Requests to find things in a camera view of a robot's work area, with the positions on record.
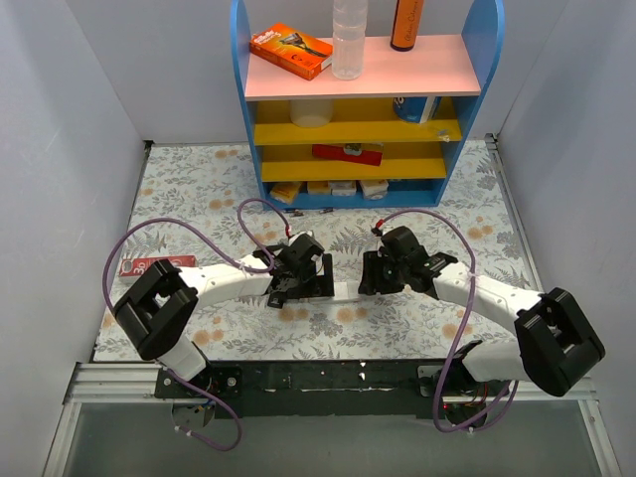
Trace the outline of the white remote control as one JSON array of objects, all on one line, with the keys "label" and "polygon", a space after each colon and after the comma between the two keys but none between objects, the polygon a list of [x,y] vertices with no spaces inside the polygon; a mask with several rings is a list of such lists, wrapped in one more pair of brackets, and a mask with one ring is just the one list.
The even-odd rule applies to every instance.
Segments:
[{"label": "white remote control", "polygon": [[359,284],[354,281],[335,282],[334,294],[332,296],[312,297],[308,301],[311,303],[344,304],[359,302],[365,298],[358,293]]}]

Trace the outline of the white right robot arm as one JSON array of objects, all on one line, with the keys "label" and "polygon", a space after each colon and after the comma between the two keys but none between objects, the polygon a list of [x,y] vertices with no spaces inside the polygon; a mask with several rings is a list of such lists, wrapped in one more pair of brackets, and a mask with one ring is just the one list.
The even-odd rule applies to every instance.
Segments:
[{"label": "white right robot arm", "polygon": [[462,395],[487,382],[531,382],[564,396],[605,356],[605,347],[571,293],[516,288],[470,271],[444,252],[429,254],[407,227],[374,231],[378,250],[363,255],[362,295],[410,288],[463,305],[513,334],[506,343],[471,342],[455,351],[447,378]]}]

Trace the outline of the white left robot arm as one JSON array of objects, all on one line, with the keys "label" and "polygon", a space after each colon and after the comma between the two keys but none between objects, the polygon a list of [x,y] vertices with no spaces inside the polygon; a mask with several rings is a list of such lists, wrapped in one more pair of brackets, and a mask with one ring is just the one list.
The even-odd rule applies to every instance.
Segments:
[{"label": "white left robot arm", "polygon": [[244,256],[238,266],[177,267],[157,260],[114,304],[113,316],[142,360],[172,371],[179,388],[198,398],[210,389],[212,375],[185,335],[194,312],[244,297],[265,296],[269,307],[281,308],[289,300],[334,295],[332,255],[302,233]]}]

